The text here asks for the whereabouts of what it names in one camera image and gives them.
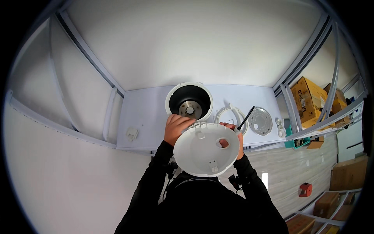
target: floor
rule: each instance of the floor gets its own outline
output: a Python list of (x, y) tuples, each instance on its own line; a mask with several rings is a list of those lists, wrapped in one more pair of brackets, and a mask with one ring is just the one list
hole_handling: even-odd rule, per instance
[[(277, 148), (246, 155), (261, 179), (262, 173), (268, 173), (269, 194), (282, 217), (286, 218), (329, 189), (331, 168), (337, 163), (336, 135), (325, 137), (320, 149), (306, 149), (306, 146), (297, 150)], [(228, 180), (232, 174), (237, 175), (233, 166), (218, 178), (228, 189), (235, 191)], [(299, 197), (300, 185), (305, 182), (313, 185), (312, 194)]]

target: hand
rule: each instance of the hand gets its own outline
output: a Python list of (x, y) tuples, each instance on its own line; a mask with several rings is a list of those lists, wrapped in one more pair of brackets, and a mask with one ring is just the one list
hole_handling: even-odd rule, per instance
[[(232, 129), (234, 130), (236, 125), (235, 124), (228, 124), (228, 123), (222, 123), (220, 122), (221, 125), (225, 126), (225, 127), (228, 127), (229, 129)], [(244, 152), (243, 152), (243, 134), (242, 133), (239, 133), (239, 135), (237, 136), (238, 139), (239, 139), (239, 153), (236, 157), (236, 160), (239, 160), (243, 157), (244, 155)], [(229, 146), (229, 143), (224, 140), (224, 139), (221, 139), (220, 140), (220, 145), (222, 146), (222, 148), (226, 148)]]
[(182, 135), (182, 131), (195, 121), (196, 119), (172, 114), (166, 121), (164, 141), (174, 146), (177, 139)]

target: white table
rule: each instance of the white table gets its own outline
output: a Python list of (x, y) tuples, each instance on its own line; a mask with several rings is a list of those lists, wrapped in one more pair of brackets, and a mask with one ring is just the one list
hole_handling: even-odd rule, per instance
[[(239, 108), (245, 115), (252, 106), (266, 109), (271, 115), (273, 128), (266, 136), (254, 133), (250, 128), (244, 136), (244, 146), (284, 142), (278, 136), (276, 118), (282, 118), (272, 88), (249, 85), (205, 85), (213, 97), (213, 111), (208, 123), (213, 123), (217, 112), (228, 107), (228, 103)], [(165, 99), (173, 86), (163, 86), (127, 91), (124, 94), (120, 114), (117, 148), (124, 150), (156, 150), (164, 137), (168, 115)], [(221, 115), (221, 122), (236, 123), (234, 114), (227, 111)], [(129, 141), (126, 131), (129, 127), (139, 130), (138, 136)]]

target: white plastic lid cover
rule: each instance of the white plastic lid cover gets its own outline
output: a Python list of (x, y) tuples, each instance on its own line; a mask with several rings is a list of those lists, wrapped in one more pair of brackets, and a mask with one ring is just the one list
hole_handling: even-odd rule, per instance
[[(222, 148), (219, 140), (229, 146)], [(234, 164), (239, 152), (236, 133), (220, 124), (195, 123), (176, 141), (174, 158), (179, 167), (193, 176), (215, 177)]]

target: teal plastic basket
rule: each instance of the teal plastic basket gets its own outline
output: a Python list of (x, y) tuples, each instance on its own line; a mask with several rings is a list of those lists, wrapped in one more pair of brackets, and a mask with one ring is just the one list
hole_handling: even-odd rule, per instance
[[(290, 135), (292, 135), (291, 125), (288, 128), (286, 128), (286, 136), (290, 136)], [(304, 143), (302, 145), (298, 146), (298, 147), (295, 147), (294, 140), (290, 140), (290, 141), (285, 142), (284, 146), (286, 148), (298, 149), (298, 148), (300, 148), (300, 147), (302, 147), (302, 146), (304, 146), (306, 144), (309, 144), (309, 142), (310, 142), (310, 137), (305, 137), (304, 138)]]

